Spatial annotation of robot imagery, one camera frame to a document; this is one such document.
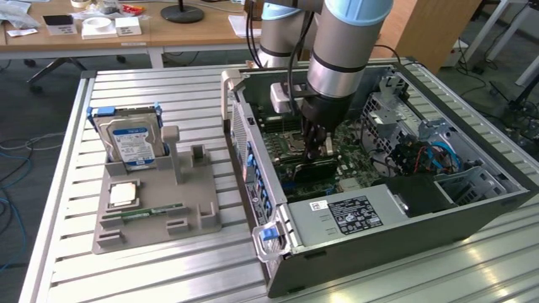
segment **robotic arm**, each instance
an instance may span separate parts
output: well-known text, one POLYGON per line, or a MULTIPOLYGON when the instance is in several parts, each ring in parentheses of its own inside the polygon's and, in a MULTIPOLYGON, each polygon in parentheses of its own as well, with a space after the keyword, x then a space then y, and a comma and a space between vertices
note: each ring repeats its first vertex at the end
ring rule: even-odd
POLYGON ((302 94, 307 97, 298 106, 303 116, 304 161, 308 162, 319 156, 320 146, 344 120, 394 0, 268 2, 264 4, 259 53, 267 67, 288 63, 306 19, 302 9, 316 13, 316 25, 306 36, 306 48, 314 41, 307 74, 311 93, 302 94))

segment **power supply label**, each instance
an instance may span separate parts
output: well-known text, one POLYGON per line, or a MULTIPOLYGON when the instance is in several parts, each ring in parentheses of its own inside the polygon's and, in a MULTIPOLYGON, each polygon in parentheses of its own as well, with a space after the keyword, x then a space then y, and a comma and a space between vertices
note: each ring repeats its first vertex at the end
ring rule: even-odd
POLYGON ((366 196, 330 203, 328 206, 340 232, 346 235, 383 225, 366 196))

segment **desk lamp base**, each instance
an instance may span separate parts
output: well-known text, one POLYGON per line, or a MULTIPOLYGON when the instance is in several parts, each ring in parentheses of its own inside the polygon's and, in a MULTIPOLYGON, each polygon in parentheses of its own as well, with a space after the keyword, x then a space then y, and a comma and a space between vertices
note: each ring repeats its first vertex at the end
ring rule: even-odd
POLYGON ((172 5, 162 9, 162 17, 175 23, 195 23, 204 19, 204 11, 192 6, 184 6, 180 11, 179 6, 172 5))

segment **blue hard drive label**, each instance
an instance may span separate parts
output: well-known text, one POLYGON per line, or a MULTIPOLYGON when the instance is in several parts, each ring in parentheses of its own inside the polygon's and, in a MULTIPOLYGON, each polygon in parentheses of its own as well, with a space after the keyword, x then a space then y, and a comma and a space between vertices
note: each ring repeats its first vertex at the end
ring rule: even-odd
POLYGON ((130 128, 112 131, 118 152, 127 165, 144 169, 155 161, 152 144, 147 142, 148 129, 130 128))

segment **wooden desk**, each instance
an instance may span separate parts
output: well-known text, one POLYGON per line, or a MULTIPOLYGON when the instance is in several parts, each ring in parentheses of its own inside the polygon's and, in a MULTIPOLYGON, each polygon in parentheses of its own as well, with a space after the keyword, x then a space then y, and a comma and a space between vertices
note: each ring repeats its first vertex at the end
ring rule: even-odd
MULTIPOLYGON (((481 0, 395 0, 386 19, 379 44, 388 45, 400 56, 412 56, 437 73, 461 35, 481 0)), ((166 21, 160 12, 172 3, 142 3, 148 20, 140 22, 143 34, 112 39, 82 40, 80 35, 51 36, 46 28, 40 33, 10 37, 0 35, 0 59, 32 59, 47 57, 82 57, 123 54, 148 54, 152 67, 162 68, 164 52, 223 51, 246 49, 230 26, 228 12, 200 7, 206 18, 194 24, 166 21)), ((232 3, 211 3, 212 6, 240 11, 232 3)), ((43 24, 43 15, 74 12, 68 0, 34 3, 30 14, 43 24)), ((372 57, 391 57, 387 49, 375 48, 372 57)))
MULTIPOLYGON (((51 36, 44 15, 62 15, 83 9, 74 8, 68 0, 32 3, 30 15, 42 23, 39 33, 23 37, 10 37, 6 30, 15 28, 6 22, 0 25, 0 59, 38 59, 56 57, 84 57, 126 54, 148 54, 154 68, 163 68, 162 54, 168 51, 218 51, 247 48, 246 40, 235 34, 228 22, 228 12, 200 7, 206 18, 202 22, 182 25, 162 18, 162 8, 174 3, 140 3, 150 16, 140 21, 142 35, 111 39, 83 40, 82 20, 76 20, 78 35, 51 36)), ((212 6, 240 11, 242 5, 212 3, 212 6)))
MULTIPOLYGON (((79 32, 76 35, 58 35, 51 36, 43 21, 43 16, 47 15, 63 15, 68 13, 74 13, 76 11, 83 11, 80 8, 74 8, 68 0, 51 0, 48 3, 32 3, 32 7, 30 9, 30 15, 38 22, 40 22, 42 26, 38 30, 38 34, 22 36, 22 37, 10 37, 6 33, 6 41, 7 46, 2 48, 2 50, 7 51, 56 51, 56 50, 68 50, 68 49, 107 49, 114 47, 122 47, 124 43, 132 42, 150 42, 151 37, 151 27, 150 20, 140 21, 140 27, 143 29, 142 35, 118 37, 111 39, 95 39, 95 40, 83 40, 80 32, 82 32, 82 20, 75 20, 76 23, 76 31, 79 32)), ((6 30, 14 30, 14 26, 7 23, 6 30)))

